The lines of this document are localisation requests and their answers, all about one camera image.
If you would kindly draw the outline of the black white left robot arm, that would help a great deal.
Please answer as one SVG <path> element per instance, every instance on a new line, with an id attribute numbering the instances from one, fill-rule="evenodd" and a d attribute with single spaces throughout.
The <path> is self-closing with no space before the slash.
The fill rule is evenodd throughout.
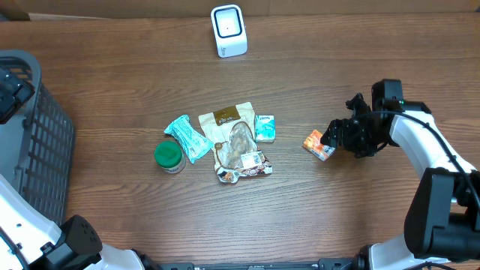
<path id="1" fill-rule="evenodd" d="M 83 217 L 65 217 L 75 127 L 41 70 L 1 64 L 1 268 L 158 269 L 144 253 L 104 244 Z"/>

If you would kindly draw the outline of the light green wipes packet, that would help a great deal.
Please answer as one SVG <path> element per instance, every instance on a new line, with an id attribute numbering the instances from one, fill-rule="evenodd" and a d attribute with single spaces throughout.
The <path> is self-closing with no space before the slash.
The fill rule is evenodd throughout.
<path id="1" fill-rule="evenodd" d="M 214 147 L 211 140 L 193 128 L 188 115 L 181 115 L 172 121 L 164 133 L 174 137 L 180 143 L 192 164 L 195 164 Z"/>

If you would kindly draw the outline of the beige snack pouch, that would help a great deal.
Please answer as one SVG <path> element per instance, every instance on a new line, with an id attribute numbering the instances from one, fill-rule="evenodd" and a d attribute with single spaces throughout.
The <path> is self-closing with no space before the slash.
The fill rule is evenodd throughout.
<path id="1" fill-rule="evenodd" d="M 269 175 L 272 164 L 255 141 L 254 108 L 249 102 L 199 115 L 205 137 L 213 143 L 214 171 L 223 183 Z"/>

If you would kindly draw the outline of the small teal tissue pack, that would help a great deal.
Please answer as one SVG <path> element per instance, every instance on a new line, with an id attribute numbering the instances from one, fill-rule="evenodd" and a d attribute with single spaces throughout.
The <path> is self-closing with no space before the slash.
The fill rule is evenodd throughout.
<path id="1" fill-rule="evenodd" d="M 255 117 L 255 140 L 257 143 L 273 143 L 276 137 L 275 117 L 257 115 Z"/>

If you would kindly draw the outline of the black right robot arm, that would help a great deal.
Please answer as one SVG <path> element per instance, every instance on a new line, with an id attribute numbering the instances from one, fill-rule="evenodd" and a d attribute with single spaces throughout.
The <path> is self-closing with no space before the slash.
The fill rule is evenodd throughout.
<path id="1" fill-rule="evenodd" d="M 399 79 L 372 85 L 372 103 L 362 94 L 346 102 L 351 118 L 335 119 L 320 142 L 343 147 L 356 158 L 386 146 L 403 150 L 420 182 L 403 234 L 364 246 L 347 269 L 447 269 L 479 259 L 479 171 L 448 143 L 427 105 L 404 98 Z"/>

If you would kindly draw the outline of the small orange box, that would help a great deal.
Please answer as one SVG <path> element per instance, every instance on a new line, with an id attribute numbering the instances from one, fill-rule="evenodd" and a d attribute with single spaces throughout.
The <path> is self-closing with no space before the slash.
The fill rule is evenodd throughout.
<path id="1" fill-rule="evenodd" d="M 322 136 L 322 133 L 314 129 L 303 142 L 303 147 L 318 157 L 321 161 L 326 161 L 335 152 L 335 148 L 328 145 L 323 145 L 320 142 Z"/>

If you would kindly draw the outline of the green lid white jar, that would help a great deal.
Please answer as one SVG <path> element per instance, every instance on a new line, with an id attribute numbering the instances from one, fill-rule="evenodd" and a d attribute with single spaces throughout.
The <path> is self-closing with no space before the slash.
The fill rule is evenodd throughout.
<path id="1" fill-rule="evenodd" d="M 172 141 L 160 143 L 154 150 L 154 159 L 169 174 L 180 173 L 186 165 L 181 147 Z"/>

